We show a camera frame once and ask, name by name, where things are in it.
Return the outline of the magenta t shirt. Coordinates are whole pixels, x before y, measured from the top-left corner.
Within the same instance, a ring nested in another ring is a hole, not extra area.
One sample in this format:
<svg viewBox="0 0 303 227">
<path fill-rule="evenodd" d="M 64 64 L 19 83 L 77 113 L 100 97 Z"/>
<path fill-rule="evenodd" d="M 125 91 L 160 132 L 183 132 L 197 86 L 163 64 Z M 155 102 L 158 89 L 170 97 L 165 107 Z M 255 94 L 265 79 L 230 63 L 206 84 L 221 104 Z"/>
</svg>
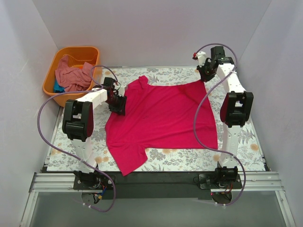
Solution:
<svg viewBox="0 0 303 227">
<path fill-rule="evenodd" d="M 147 161 L 146 148 L 200 148 L 195 139 L 217 149 L 214 114 L 202 81 L 175 86 L 152 86 L 146 76 L 128 85 L 125 116 L 111 113 L 106 144 L 122 175 Z"/>
</svg>

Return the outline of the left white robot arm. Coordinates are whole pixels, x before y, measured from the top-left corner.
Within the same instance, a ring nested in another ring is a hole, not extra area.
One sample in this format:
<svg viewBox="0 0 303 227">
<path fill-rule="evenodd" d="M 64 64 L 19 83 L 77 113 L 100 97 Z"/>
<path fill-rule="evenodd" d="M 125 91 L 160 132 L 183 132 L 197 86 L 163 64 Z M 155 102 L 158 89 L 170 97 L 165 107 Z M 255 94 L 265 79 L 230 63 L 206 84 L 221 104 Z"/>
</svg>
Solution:
<svg viewBox="0 0 303 227">
<path fill-rule="evenodd" d="M 115 85 L 116 79 L 106 77 L 101 86 L 76 100 L 67 100 L 62 121 L 62 131 L 71 140 L 76 156 L 80 158 L 80 168 L 74 171 L 79 181 L 90 189 L 97 189 L 103 183 L 96 173 L 97 163 L 93 157 L 91 135 L 94 130 L 93 111 L 99 105 L 107 103 L 109 110 L 118 115 L 125 115 L 127 97 L 120 95 Z"/>
</svg>

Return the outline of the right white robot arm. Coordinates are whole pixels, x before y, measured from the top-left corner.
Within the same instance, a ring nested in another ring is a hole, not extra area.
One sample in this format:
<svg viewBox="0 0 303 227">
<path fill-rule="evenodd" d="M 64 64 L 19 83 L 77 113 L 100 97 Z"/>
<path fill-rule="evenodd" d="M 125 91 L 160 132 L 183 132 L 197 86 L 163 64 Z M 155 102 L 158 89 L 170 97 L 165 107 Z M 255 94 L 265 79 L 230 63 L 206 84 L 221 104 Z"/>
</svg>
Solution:
<svg viewBox="0 0 303 227">
<path fill-rule="evenodd" d="M 201 189 L 219 188 L 224 192 L 232 188 L 242 188 L 238 175 L 239 161 L 237 158 L 239 135 L 250 117 L 254 95 L 241 85 L 236 72 L 236 58 L 227 57 L 222 45 L 211 48 L 211 56 L 199 49 L 193 58 L 198 61 L 197 70 L 201 80 L 208 82 L 215 76 L 220 78 L 226 92 L 220 109 L 223 123 L 223 146 L 213 172 L 200 174 L 198 183 Z"/>
</svg>

